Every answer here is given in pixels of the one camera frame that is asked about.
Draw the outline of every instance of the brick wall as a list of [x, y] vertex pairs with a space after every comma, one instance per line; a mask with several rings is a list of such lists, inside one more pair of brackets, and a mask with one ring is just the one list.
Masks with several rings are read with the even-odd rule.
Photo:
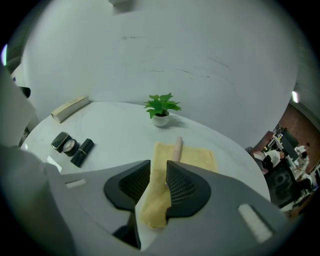
[[307, 150], [310, 163], [306, 169], [309, 172], [320, 159], [320, 131], [291, 104], [287, 106], [279, 123], [283, 128], [287, 127], [289, 132], [296, 137], [299, 146], [310, 143]]

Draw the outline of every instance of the gray plastic panel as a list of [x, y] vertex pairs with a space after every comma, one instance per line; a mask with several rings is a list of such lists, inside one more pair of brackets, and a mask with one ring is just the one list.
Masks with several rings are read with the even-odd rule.
[[64, 183], [85, 179], [86, 184], [69, 188], [82, 209], [99, 225], [113, 234], [128, 223], [130, 212], [119, 210], [108, 200], [104, 193], [106, 181], [143, 161], [137, 161], [109, 169], [61, 175]]
[[276, 206], [244, 183], [192, 165], [175, 163], [204, 178], [210, 185], [211, 196], [195, 215], [170, 218], [147, 252], [167, 256], [230, 255], [257, 246], [238, 212], [242, 204], [251, 205], [273, 232], [287, 223]]

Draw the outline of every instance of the ceiling light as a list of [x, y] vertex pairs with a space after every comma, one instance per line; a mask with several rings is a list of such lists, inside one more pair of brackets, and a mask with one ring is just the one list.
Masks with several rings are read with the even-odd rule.
[[4, 66], [7, 65], [7, 46], [8, 45], [6, 44], [1, 52], [1, 61]]
[[298, 99], [298, 93], [296, 93], [295, 91], [292, 92], [292, 99], [294, 102], [298, 103], [299, 99]]

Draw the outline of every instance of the white round table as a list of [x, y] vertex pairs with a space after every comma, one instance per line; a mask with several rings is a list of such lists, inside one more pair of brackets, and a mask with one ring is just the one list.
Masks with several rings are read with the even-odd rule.
[[[62, 131], [80, 144], [87, 138], [95, 143], [81, 168], [70, 163], [70, 157], [51, 147], [53, 139]], [[263, 173], [237, 143], [202, 124], [172, 113], [165, 127], [156, 127], [141, 105], [91, 102], [62, 123], [48, 116], [30, 133], [21, 148], [34, 153], [44, 162], [48, 162], [50, 157], [60, 166], [63, 175], [106, 169], [140, 160], [151, 160], [152, 165], [155, 142], [175, 144], [178, 136], [182, 137], [183, 144], [188, 147], [212, 150], [220, 174], [242, 181], [270, 201]], [[145, 194], [136, 206], [137, 216]], [[136, 219], [143, 250], [161, 230], [149, 229], [139, 218]]]

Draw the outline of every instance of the potted plant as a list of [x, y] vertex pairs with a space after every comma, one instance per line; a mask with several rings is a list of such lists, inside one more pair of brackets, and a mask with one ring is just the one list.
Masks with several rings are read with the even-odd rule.
[[149, 97], [153, 100], [144, 102], [146, 103], [144, 108], [151, 108], [147, 112], [149, 112], [151, 121], [155, 126], [165, 126], [169, 122], [168, 110], [181, 110], [181, 107], [177, 105], [180, 102], [169, 101], [173, 97], [171, 92], [167, 95], [149, 95]]

